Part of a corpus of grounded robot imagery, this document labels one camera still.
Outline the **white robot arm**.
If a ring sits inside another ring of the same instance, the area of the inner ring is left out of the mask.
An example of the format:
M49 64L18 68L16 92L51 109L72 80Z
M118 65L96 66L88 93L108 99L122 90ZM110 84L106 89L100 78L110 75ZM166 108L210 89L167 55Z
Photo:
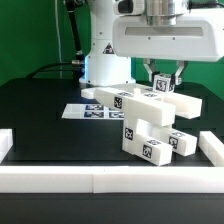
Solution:
M190 61L224 57L224 4L193 0L86 0L91 50L83 80L96 86L130 83L131 60L142 58L154 82L156 60L172 60L176 84Z

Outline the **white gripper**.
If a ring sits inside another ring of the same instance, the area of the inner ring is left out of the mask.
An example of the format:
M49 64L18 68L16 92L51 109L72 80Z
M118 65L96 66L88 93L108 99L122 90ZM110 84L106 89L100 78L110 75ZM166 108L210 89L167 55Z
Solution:
M154 59L178 61L175 84L180 85L187 61L216 62L224 56L224 8L192 10L178 16L174 26L150 26L145 16L119 16L112 42L118 56L145 58L150 82L159 74Z

